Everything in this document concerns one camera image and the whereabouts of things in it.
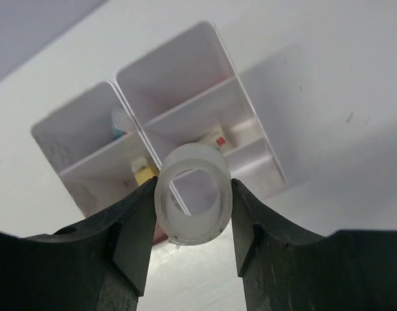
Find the yellow eraser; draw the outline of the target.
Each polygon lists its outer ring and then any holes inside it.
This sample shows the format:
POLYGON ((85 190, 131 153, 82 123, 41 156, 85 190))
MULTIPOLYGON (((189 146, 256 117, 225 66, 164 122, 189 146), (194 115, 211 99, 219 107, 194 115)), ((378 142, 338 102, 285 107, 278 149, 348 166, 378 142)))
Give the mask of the yellow eraser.
POLYGON ((139 186, 141 186, 143 183, 148 181, 149 179, 158 176, 159 171, 150 164, 146 164, 143 166, 132 166, 132 172, 134 175, 134 178, 139 186))

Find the blue pen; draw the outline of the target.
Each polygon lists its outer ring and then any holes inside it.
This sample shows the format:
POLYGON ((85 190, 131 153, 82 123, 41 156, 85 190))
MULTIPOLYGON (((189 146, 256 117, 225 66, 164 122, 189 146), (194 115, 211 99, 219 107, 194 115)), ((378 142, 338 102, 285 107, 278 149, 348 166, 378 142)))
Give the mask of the blue pen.
POLYGON ((114 107, 111 110, 111 130, 114 139, 133 132, 132 121, 123 107, 114 107))

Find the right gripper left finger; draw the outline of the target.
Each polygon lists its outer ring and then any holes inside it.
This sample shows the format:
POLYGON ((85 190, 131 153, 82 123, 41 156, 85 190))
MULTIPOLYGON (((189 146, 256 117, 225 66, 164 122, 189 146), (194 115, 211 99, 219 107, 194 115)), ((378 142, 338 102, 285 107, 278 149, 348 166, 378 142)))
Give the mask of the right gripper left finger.
POLYGON ((0 232, 0 310, 135 310, 152 252, 157 179, 54 234, 0 232))

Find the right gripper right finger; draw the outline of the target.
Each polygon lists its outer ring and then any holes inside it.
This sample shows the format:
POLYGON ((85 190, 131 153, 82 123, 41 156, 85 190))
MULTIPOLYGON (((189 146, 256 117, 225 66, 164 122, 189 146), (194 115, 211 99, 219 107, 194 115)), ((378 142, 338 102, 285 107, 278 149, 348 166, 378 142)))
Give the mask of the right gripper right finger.
POLYGON ((397 310, 397 231, 313 233, 233 190, 238 276, 248 310, 397 310))

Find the white eraser red label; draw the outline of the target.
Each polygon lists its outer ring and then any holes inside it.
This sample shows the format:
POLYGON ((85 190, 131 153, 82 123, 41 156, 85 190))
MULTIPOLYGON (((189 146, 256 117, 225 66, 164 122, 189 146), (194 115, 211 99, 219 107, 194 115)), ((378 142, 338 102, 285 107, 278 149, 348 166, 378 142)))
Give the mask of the white eraser red label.
POLYGON ((213 128, 209 133, 202 136, 198 140, 198 143, 211 146, 221 154, 225 154, 233 149, 232 144, 220 126, 213 128))

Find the grey eraser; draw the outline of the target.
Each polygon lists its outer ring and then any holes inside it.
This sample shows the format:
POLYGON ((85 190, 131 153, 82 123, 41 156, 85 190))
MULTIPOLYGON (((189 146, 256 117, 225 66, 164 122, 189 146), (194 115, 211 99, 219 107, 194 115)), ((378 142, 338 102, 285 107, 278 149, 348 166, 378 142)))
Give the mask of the grey eraser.
POLYGON ((140 156, 131 161, 131 169, 134 172, 138 170, 143 170, 149 165, 148 159, 146 157, 140 156))

